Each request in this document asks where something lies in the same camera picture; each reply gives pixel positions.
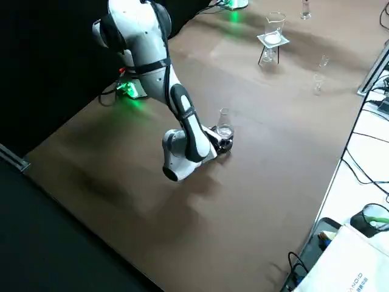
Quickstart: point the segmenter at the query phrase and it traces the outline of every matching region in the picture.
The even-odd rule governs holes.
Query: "table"
[[[178,124],[153,100],[93,101],[29,154],[29,175],[166,291],[274,291],[342,154],[362,102],[356,88],[387,39],[377,23],[384,4],[313,1],[303,21],[300,2],[253,0],[191,20],[170,41],[174,70],[204,125],[230,108],[235,140],[230,156],[182,183],[161,170],[161,138]],[[256,36],[275,10],[287,15],[291,42],[267,72]],[[322,54],[330,62],[317,97]]]
[[[384,96],[376,92],[371,92],[368,96],[368,100],[382,99],[384,99]],[[389,119],[389,115],[378,112],[376,106],[369,103],[365,104],[363,109],[381,114]],[[389,141],[389,122],[372,113],[361,111],[354,132],[369,134]],[[375,181],[389,181],[388,143],[352,134],[346,147],[357,163]],[[368,181],[366,176],[353,163],[348,153],[344,153],[343,159],[352,166],[362,181]],[[381,185],[381,187],[389,191],[388,185]],[[373,184],[360,184],[346,164],[340,161],[317,219],[329,217],[341,224],[349,223],[349,219],[369,203],[377,203],[386,208],[389,207],[386,195],[380,189]],[[388,232],[381,232],[369,239],[369,241],[381,250],[389,252]]]

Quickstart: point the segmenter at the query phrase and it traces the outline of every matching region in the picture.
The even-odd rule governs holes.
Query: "dark background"
[[[159,0],[172,36],[210,0]],[[118,76],[121,61],[92,39],[107,0],[10,1],[1,18],[0,144],[26,155]]]

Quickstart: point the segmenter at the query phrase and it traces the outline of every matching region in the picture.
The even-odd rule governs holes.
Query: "robotic arm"
[[[182,130],[168,131],[162,141],[164,174],[173,181],[190,175],[201,164],[232,146],[200,124],[189,93],[170,60],[167,37],[171,21],[166,9],[146,0],[109,0],[108,15],[93,24],[97,42],[119,53],[126,70],[136,75],[144,91],[169,107]]]

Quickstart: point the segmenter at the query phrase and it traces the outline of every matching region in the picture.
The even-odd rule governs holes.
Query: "beaker on stand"
[[[286,15],[281,12],[270,12],[266,16],[266,20],[264,40],[269,45],[278,44],[281,42]],[[262,60],[264,62],[271,62],[273,61],[274,54],[274,49],[265,48]]]

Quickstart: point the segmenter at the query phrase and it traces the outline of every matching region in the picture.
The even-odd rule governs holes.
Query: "black cable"
[[[107,91],[107,92],[103,92],[101,95],[102,96],[107,96],[108,94],[111,94],[111,93],[114,93],[115,92],[115,89],[112,89],[110,91]]]
[[[110,106],[113,106],[114,104],[115,104],[115,102],[117,101],[117,94],[116,94],[116,92],[115,92],[115,99],[114,99],[114,101],[112,102],[112,103],[104,103],[103,102],[103,97],[102,96],[106,96],[108,94],[108,92],[104,92],[104,94],[102,93],[102,94],[100,94],[98,97],[97,97],[97,100],[98,100],[98,102],[99,102],[99,104],[101,104],[102,106],[104,106],[104,107],[106,107],[106,108],[109,108]]]
[[[213,14],[213,13],[203,13],[203,12],[206,11],[206,10],[209,10],[209,9],[211,9],[211,8],[214,8],[214,7],[224,8],[224,6],[221,5],[222,3],[223,3],[223,1],[222,1],[222,0],[219,0],[219,1],[217,1],[215,4],[208,5],[208,6],[206,6],[206,8],[203,8],[203,9],[201,9],[200,11],[198,11],[198,12],[196,13],[196,15],[198,15],[198,14]]]
[[[380,189],[384,194],[386,194],[386,201],[389,203],[389,192],[383,188],[381,188],[381,186],[378,185],[378,183],[376,183],[363,169],[362,167],[356,162],[356,160],[353,158],[353,156],[351,155],[350,151],[346,148],[346,151],[347,153],[350,155],[350,158],[354,161],[355,165],[358,167],[358,169],[369,179],[369,181],[371,181],[372,184],[374,184],[378,189]]]
[[[383,139],[381,139],[381,138],[377,138],[377,137],[374,137],[374,136],[370,136],[370,135],[367,135],[367,134],[358,133],[358,132],[353,132],[353,133],[354,133],[354,134],[357,134],[357,135],[361,135],[361,136],[373,138],[373,139],[375,139],[375,140],[379,140],[379,141],[382,141],[382,142],[385,142],[385,143],[389,143],[389,141],[386,141],[386,140],[383,140]]]
[[[389,122],[389,119],[388,119],[387,117],[384,117],[383,115],[378,114],[378,113],[376,113],[375,111],[370,111],[370,110],[368,110],[368,109],[363,109],[362,111],[367,111],[368,113],[374,114],[375,116],[378,116],[378,117],[380,117],[380,118],[386,120],[387,122]]]
[[[386,30],[389,30],[389,27],[387,27],[387,26],[385,26],[385,25],[383,25],[382,24],[382,15],[384,14],[384,12],[387,14],[387,15],[389,15],[389,13],[388,13],[388,6],[389,6],[389,2],[385,5],[385,7],[384,7],[384,9],[382,9],[382,11],[381,11],[381,14],[379,15],[379,24],[380,24],[380,26],[382,26],[384,29],[386,29]]]
[[[293,266],[292,266],[292,260],[291,260],[291,255],[295,256],[297,258],[297,260],[300,262],[300,263],[295,263]],[[304,262],[301,260],[301,258],[294,252],[292,251],[289,251],[288,254],[287,254],[287,260],[289,261],[289,266],[291,267],[291,270],[293,271],[294,268],[297,266],[297,265],[301,265],[304,270],[309,273],[306,265],[304,264]]]
[[[349,163],[347,161],[345,161],[343,158],[342,158],[342,161],[347,165],[347,167],[351,170],[351,172],[353,173],[353,175],[355,176],[355,179],[357,179],[357,181],[360,183],[360,184],[372,184],[374,182],[370,181],[370,182],[365,182],[365,181],[361,181],[357,175],[357,173],[354,171],[354,169],[351,167],[351,165],[349,165]],[[376,181],[375,183],[377,184],[389,184],[389,181]]]

